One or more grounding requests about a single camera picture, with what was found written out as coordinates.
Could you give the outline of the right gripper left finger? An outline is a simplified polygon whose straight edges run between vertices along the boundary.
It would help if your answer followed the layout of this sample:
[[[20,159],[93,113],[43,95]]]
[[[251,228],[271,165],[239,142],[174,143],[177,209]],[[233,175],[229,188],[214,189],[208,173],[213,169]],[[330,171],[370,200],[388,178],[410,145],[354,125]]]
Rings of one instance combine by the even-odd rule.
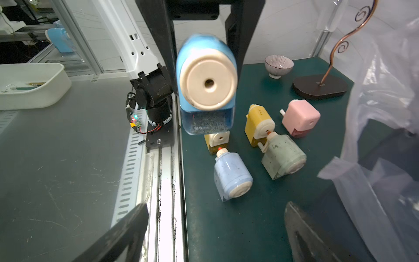
[[[138,204],[74,260],[76,262],[115,262],[126,251],[125,261],[138,262],[148,220],[147,205]]]

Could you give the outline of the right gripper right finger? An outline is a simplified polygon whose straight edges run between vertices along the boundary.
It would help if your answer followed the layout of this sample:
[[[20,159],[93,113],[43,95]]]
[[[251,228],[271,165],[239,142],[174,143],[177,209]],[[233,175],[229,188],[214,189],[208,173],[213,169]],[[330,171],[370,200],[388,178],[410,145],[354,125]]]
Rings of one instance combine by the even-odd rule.
[[[339,245],[294,202],[284,212],[292,259],[295,262],[355,262],[357,258]]]

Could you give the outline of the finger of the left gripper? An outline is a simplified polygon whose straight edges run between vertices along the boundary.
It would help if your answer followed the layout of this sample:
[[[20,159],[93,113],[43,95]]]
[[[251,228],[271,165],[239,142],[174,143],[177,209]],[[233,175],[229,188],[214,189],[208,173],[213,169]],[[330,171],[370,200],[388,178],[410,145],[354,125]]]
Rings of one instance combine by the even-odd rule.
[[[231,12],[225,22],[227,46],[235,57],[238,76],[241,76],[244,58],[265,2],[265,0],[236,0],[228,2]]]
[[[166,0],[136,0],[143,19],[160,51],[170,75],[174,94],[178,95],[176,78],[176,40],[173,21]]]

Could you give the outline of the green pencil sharpener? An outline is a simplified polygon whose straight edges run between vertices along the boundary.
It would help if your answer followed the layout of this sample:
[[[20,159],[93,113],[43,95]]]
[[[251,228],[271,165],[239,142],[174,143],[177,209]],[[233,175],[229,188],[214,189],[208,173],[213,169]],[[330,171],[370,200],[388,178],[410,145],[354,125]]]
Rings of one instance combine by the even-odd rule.
[[[261,162],[272,180],[296,173],[307,161],[306,154],[288,135],[270,132],[266,143],[258,142],[258,147],[264,153]]]

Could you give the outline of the light blue pencil sharpener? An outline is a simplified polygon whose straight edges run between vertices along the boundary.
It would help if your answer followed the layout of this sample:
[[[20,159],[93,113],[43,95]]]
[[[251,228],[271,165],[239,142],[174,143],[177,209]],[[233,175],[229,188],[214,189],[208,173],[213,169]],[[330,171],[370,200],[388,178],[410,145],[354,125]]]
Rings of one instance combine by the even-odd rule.
[[[214,178],[222,202],[246,194],[253,185],[253,177],[240,155],[220,147],[216,156]]]

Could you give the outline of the pink pencil sharpener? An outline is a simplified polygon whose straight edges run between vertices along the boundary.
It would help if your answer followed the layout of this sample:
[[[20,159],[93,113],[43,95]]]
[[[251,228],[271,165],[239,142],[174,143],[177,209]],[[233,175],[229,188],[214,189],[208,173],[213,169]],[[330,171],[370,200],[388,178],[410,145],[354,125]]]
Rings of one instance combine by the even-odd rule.
[[[280,110],[282,124],[294,138],[302,138],[315,127],[321,114],[305,99],[289,102],[287,110]]]

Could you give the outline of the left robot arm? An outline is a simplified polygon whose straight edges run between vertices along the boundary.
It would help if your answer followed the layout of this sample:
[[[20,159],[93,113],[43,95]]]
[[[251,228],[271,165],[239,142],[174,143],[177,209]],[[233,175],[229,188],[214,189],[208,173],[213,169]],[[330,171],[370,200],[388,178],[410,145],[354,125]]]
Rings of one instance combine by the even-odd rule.
[[[137,1],[136,5],[163,58],[146,43],[125,1],[95,1],[99,15],[128,73],[134,94],[127,110],[138,106],[152,122],[171,114],[169,98],[178,95],[188,114],[231,113],[247,49],[264,1],[227,1],[226,41],[208,34],[188,37],[176,47],[174,22],[215,20],[223,1]]]

